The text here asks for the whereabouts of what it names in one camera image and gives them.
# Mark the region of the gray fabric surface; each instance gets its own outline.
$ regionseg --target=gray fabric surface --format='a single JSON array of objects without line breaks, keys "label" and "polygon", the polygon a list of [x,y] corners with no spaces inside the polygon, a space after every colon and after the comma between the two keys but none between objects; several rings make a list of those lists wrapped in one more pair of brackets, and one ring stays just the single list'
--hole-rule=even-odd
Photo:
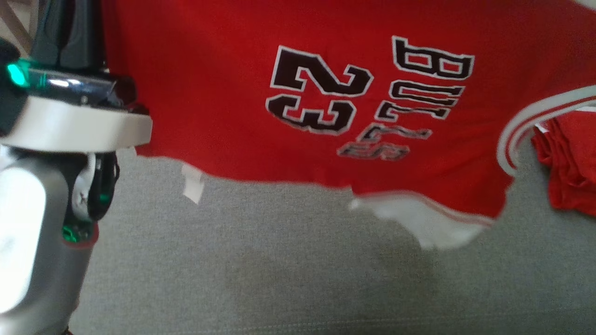
[{"label": "gray fabric surface", "polygon": [[120,153],[123,176],[72,319],[80,335],[592,334],[596,222],[555,212],[528,143],[499,223],[423,252],[347,192],[210,178]]}]

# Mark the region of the white striped trim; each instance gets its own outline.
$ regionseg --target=white striped trim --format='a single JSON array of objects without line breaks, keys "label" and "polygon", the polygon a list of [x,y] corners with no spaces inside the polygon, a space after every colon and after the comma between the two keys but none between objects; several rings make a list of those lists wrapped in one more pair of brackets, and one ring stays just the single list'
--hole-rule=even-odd
[{"label": "white striped trim", "polygon": [[[567,106],[562,109],[555,109],[559,106],[568,105],[574,101],[582,101],[581,103]],[[499,144],[496,151],[496,159],[499,165],[508,175],[514,176],[516,172],[517,161],[517,143],[522,135],[530,127],[536,123],[544,120],[552,119],[553,117],[565,114],[572,110],[577,110],[584,106],[596,104],[596,85],[587,86],[584,88],[574,89],[569,92],[557,94],[555,96],[540,100],[522,109],[505,127],[499,138]],[[542,113],[552,110],[552,112],[541,115]]]}]

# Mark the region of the red cloth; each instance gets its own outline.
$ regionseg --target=red cloth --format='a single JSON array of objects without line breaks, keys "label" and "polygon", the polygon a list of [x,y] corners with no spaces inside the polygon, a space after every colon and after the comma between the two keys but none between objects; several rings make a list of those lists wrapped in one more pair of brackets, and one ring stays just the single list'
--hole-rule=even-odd
[{"label": "red cloth", "polygon": [[574,111],[540,123],[532,144],[551,168],[548,195],[556,209],[596,216],[596,113]]}]

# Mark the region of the bulls jersey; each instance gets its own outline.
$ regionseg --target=bulls jersey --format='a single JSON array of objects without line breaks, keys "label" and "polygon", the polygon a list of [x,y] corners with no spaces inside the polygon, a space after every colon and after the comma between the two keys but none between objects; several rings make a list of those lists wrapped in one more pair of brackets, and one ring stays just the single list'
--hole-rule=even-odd
[{"label": "bulls jersey", "polygon": [[411,231],[488,227],[525,130],[596,103],[596,12],[571,0],[104,3],[141,154],[351,188]]}]

